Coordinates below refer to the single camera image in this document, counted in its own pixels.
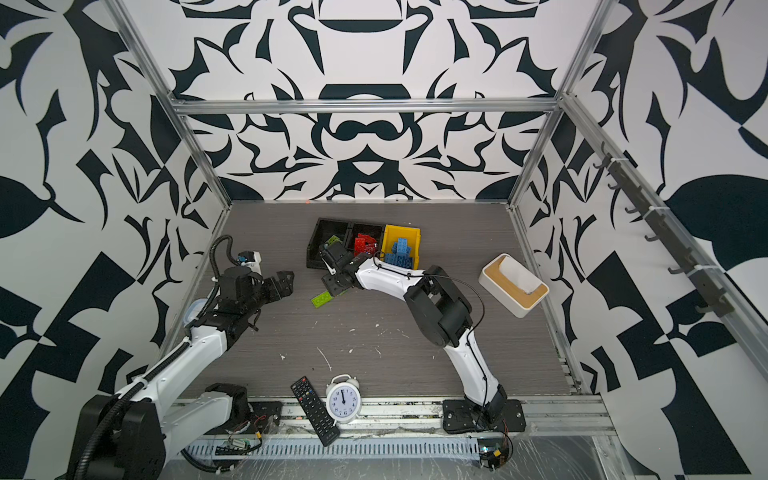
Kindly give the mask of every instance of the hook rack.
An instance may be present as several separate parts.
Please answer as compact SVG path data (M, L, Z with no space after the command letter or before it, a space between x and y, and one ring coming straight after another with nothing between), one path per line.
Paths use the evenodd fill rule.
M660 200L652 201L653 192L646 191L630 161L618 158L603 159L601 167L606 167L608 173L616 180L615 185L608 185L611 190L621 189L627 196L633 207L625 207L628 214L642 213L648 226L654 232L653 236L645 235L645 240L655 242L660 240L672 258L677 262L676 267L669 267L667 271L672 275L685 273L690 281L707 302L707 307L701 309L701 313L715 312L719 317L734 311L730 301L724 296L725 289L720 285L716 275L720 269L707 265L709 260L694 253L690 241L684 236L685 230L674 218L669 207Z

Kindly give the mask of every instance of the storage bin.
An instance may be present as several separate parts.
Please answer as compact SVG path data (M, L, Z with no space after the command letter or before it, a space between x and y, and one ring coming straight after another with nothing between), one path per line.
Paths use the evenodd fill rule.
M326 269L326 264L320 258L320 245L328 241L330 237L336 235L347 250L354 250L357 234L364 233L375 238L378 248L381 249L384 241L384 229L385 225L382 223L318 218L310 244L306 246L306 268Z
M507 275L502 272L502 262ZM529 286L531 292L526 293L526 290L516 285L509 277ZM544 282L507 253L502 253L484 266L479 281L480 285L518 318L528 315L528 312L549 293L549 287Z
M422 231L418 228L398 227L397 225L387 225L384 229L384 246L380 248L383 253L391 253L392 245L398 239L408 240L408 246L411 247L410 257L413 258L413 269L419 268L419 245L422 242Z

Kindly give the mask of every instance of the gray wooden floor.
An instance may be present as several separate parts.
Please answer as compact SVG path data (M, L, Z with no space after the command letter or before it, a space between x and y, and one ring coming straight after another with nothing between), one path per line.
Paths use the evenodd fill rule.
M293 270L295 290L266 305L257 324L260 331L246 331L182 396L195 397L215 382L244 385L249 396L290 396L290 384L303 375L322 390L342 373L358 378L364 396L463 394L447 355L421 335L403 301L380 292L350 290L314 308L311 299L324 291L323 271L306 268L306 246L318 217L421 228L419 266L442 266L482 295L486 314L475 335L507 393L568 393L541 307L518 319L479 286L480 269L501 252L523 261L503 205L235 203L224 227L224 233L234 237L233 253L261 252L265 277ZM222 269L228 266L225 245L217 255ZM204 278L211 276L209 268ZM458 287L472 303L477 321L477 297ZM205 280L197 297L206 296L210 288Z

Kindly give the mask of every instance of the remote control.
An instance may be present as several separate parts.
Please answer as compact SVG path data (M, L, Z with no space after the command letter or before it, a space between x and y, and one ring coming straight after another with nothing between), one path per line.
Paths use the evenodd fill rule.
M339 427L334 425L335 421L326 410L326 404L317 395L310 381L303 376L291 385L290 389L293 390L296 400L299 400L299 405L304 409L323 446L327 447L339 438Z

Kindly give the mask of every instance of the alarm clock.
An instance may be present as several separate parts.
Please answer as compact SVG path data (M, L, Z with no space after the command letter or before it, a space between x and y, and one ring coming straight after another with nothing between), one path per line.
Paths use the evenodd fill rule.
M346 377L345 382L336 380ZM360 413L360 383L351 375L337 375L326 387L326 409L338 423L349 423Z

